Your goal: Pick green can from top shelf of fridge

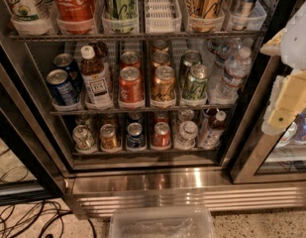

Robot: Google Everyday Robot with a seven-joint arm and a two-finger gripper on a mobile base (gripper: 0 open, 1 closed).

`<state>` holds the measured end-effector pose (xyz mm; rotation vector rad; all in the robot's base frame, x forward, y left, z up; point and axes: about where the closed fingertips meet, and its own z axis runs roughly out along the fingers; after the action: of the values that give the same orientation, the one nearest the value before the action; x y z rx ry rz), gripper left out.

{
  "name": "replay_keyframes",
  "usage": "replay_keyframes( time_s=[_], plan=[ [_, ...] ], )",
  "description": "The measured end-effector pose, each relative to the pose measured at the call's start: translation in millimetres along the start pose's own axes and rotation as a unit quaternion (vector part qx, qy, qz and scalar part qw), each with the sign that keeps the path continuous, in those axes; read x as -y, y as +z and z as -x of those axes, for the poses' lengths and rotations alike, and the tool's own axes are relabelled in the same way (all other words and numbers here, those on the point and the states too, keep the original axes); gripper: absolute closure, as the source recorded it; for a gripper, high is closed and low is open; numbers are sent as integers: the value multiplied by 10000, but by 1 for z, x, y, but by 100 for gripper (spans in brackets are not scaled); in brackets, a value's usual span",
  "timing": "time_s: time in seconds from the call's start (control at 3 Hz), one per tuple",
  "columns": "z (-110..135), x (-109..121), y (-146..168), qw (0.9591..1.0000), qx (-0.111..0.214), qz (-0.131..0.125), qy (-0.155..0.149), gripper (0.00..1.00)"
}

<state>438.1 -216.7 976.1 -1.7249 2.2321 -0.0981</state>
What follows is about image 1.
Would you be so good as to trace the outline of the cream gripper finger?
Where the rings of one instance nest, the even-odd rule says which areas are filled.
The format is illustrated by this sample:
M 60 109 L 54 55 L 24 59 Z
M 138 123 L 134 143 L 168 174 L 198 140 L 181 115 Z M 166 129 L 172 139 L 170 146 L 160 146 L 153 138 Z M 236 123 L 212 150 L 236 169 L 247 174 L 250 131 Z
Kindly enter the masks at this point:
M 266 135 L 284 132 L 306 108 L 306 70 L 294 69 L 276 77 L 269 97 L 261 131 Z
M 284 30 L 280 30 L 275 34 L 269 41 L 261 46 L 259 51 L 267 56 L 279 56 L 280 55 L 280 44 L 284 34 Z

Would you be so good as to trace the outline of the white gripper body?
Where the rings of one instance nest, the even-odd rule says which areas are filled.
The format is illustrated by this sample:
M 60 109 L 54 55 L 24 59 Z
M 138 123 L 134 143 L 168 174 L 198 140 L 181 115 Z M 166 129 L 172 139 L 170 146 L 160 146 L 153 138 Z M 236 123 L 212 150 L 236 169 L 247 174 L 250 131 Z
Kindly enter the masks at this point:
M 284 28 L 280 56 L 292 68 L 306 69 L 306 1 Z

